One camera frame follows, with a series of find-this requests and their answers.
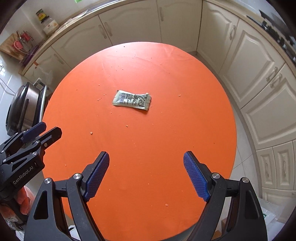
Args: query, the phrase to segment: cabinet drawer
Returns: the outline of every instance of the cabinet drawer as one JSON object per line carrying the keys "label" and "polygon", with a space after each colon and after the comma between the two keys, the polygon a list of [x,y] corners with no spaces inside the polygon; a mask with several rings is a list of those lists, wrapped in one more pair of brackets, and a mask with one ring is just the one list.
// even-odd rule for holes
{"label": "cabinet drawer", "polygon": [[278,189],[293,190],[295,162],[292,142],[274,146],[276,164],[276,186]]}
{"label": "cabinet drawer", "polygon": [[296,78],[288,65],[241,111],[257,150],[296,139]]}
{"label": "cabinet drawer", "polygon": [[272,148],[258,150],[256,153],[260,166],[262,186],[276,188],[276,167]]}

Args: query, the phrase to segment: plastic packet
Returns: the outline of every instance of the plastic packet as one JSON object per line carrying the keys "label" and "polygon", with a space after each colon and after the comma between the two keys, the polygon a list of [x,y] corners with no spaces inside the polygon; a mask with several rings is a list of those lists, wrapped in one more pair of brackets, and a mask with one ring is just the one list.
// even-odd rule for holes
{"label": "plastic packet", "polygon": [[146,94],[133,94],[130,92],[118,90],[114,99],[113,105],[128,106],[142,110],[148,110],[151,101],[151,96]]}

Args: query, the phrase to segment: kitchen cabinet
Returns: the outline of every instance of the kitchen cabinet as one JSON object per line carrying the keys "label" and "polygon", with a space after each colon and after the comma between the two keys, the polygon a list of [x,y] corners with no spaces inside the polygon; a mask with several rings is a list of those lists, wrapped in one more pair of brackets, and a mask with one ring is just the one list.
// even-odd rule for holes
{"label": "kitchen cabinet", "polygon": [[262,188],[265,201],[283,207],[281,213],[277,211],[278,222],[286,223],[296,205],[296,191]]}
{"label": "kitchen cabinet", "polygon": [[[40,77],[51,90],[55,90],[62,79],[71,71],[69,65],[57,54],[52,47],[46,49],[25,73],[25,77],[34,83]],[[51,80],[45,81],[43,76],[49,77]]]}
{"label": "kitchen cabinet", "polygon": [[[293,150],[294,150],[294,160],[296,162],[296,140],[294,140],[292,143],[293,143]],[[296,190],[296,168],[295,168],[294,188],[293,189]]]}
{"label": "kitchen cabinet", "polygon": [[242,108],[271,81],[283,64],[284,59],[271,43],[240,19],[219,76]]}
{"label": "kitchen cabinet", "polygon": [[162,42],[196,51],[202,0],[157,0],[157,5]]}
{"label": "kitchen cabinet", "polygon": [[258,150],[256,153],[259,161],[262,186],[276,188],[276,167],[272,148]]}
{"label": "kitchen cabinet", "polygon": [[156,0],[125,4],[99,14],[113,45],[161,42]]}
{"label": "kitchen cabinet", "polygon": [[293,190],[295,176],[295,161],[292,142],[274,146],[276,163],[277,189]]}
{"label": "kitchen cabinet", "polygon": [[219,73],[232,43],[239,18],[227,10],[203,1],[197,52]]}
{"label": "kitchen cabinet", "polygon": [[296,139],[296,78],[288,65],[241,111],[257,150]]}
{"label": "kitchen cabinet", "polygon": [[71,29],[52,45],[71,68],[111,46],[111,41],[98,16]]}

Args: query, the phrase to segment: cabinet handle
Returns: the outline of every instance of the cabinet handle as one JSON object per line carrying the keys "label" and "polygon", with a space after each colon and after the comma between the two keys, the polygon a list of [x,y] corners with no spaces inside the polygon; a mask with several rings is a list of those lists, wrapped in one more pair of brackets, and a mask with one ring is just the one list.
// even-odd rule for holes
{"label": "cabinet handle", "polygon": [[269,76],[266,77],[266,81],[268,82],[270,80],[270,77],[272,76],[273,73],[277,72],[277,67],[275,66],[273,71],[269,74]]}
{"label": "cabinet handle", "polygon": [[265,175],[267,176],[267,178],[269,178],[268,164],[267,163],[265,163]]}
{"label": "cabinet handle", "polygon": [[276,77],[276,79],[270,84],[270,87],[273,88],[275,82],[277,82],[279,79],[281,79],[283,77],[283,75],[280,73],[278,77]]}
{"label": "cabinet handle", "polygon": [[163,9],[162,7],[159,8],[160,20],[163,22]]}
{"label": "cabinet handle", "polygon": [[105,30],[103,29],[102,25],[99,25],[99,29],[100,29],[100,32],[101,34],[104,36],[104,38],[106,39],[107,38],[107,35],[106,35],[106,32]]}
{"label": "cabinet handle", "polygon": [[108,23],[105,22],[104,24],[105,24],[107,32],[109,33],[109,36],[112,37],[111,28],[109,27]]}
{"label": "cabinet handle", "polygon": [[233,34],[233,32],[235,31],[236,28],[237,28],[237,27],[236,27],[235,25],[232,26],[232,30],[231,30],[231,32],[230,32],[230,36],[229,36],[229,39],[230,39],[230,40],[233,39],[234,35],[232,36],[232,34]]}
{"label": "cabinet handle", "polygon": [[54,57],[57,58],[57,60],[61,63],[61,64],[65,64],[55,53],[54,53]]}

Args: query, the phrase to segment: orange round table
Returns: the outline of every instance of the orange round table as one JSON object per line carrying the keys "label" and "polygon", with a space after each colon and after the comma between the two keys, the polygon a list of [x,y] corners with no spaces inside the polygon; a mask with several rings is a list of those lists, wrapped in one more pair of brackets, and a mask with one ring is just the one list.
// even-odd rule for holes
{"label": "orange round table", "polygon": [[[117,90],[148,92],[149,110],[113,106]],[[224,178],[234,164],[236,128],[222,86],[200,61],[170,45],[135,42],[94,54],[59,84],[43,121],[63,132],[46,150],[45,177],[68,179],[109,153],[88,202],[107,240],[163,240],[198,221],[205,202],[183,166],[186,151]]]}

